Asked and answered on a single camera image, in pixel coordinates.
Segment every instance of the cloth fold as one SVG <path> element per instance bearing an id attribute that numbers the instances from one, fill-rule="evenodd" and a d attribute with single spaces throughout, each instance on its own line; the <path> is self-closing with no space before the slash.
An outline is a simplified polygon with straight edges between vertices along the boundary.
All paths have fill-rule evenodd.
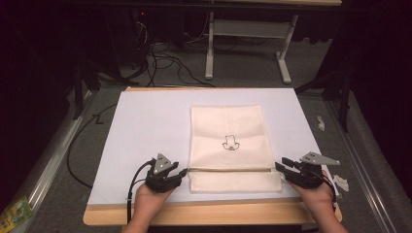
<path id="1" fill-rule="evenodd" d="M 191 191 L 278 191 L 274 167 L 259 105 L 191 107 Z"/>

